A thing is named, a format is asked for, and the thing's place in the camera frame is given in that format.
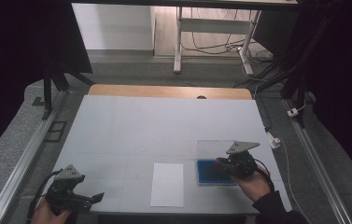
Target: hand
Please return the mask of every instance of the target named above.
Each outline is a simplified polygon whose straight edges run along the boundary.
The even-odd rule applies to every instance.
[[[268,172],[262,167],[258,166],[258,168],[268,175]],[[271,192],[268,182],[258,172],[254,172],[253,175],[244,179],[231,175],[231,179],[236,182],[252,202],[257,201],[260,197]]]
[[[54,215],[49,203],[44,198],[34,211],[31,224],[64,224],[70,214],[70,210],[63,210],[60,215]]]

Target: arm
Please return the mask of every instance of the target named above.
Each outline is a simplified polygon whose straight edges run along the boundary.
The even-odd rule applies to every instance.
[[[241,179],[231,176],[232,180],[242,189],[245,195],[252,201],[253,207],[260,212],[257,223],[265,224],[307,224],[305,218],[296,211],[287,212],[281,202],[278,191],[271,192],[267,181],[258,172]]]

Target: black cloth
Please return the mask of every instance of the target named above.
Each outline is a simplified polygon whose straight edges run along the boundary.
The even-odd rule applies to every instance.
[[[0,0],[0,136],[49,59],[63,73],[92,72],[71,4]]]
[[[256,219],[257,224],[307,224],[307,221],[300,213],[286,211],[278,190],[261,197],[252,206],[260,212]]]
[[[313,111],[352,160],[352,0],[344,0],[306,72],[307,89],[316,97]]]

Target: white paper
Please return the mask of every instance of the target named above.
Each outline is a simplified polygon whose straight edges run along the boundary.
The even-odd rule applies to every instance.
[[[184,206],[183,164],[154,163],[150,206]]]

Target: table surface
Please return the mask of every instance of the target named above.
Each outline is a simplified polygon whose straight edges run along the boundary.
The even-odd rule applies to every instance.
[[[149,88],[162,91],[141,93]],[[177,89],[183,92],[181,98],[174,96]],[[104,192],[104,199],[92,207],[97,213],[257,214],[236,186],[199,187],[196,161],[227,157],[224,149],[234,140],[259,142],[250,153],[271,171],[286,209],[291,209],[255,101],[246,94],[241,97],[246,100],[225,99],[223,93],[221,99],[191,99],[201,92],[207,96],[211,92],[211,97],[215,91],[246,93],[191,89],[195,88],[93,86],[81,103],[54,170],[72,163],[86,176],[75,193]],[[183,90],[192,92],[190,99]],[[154,163],[183,164],[183,207],[150,206]]]

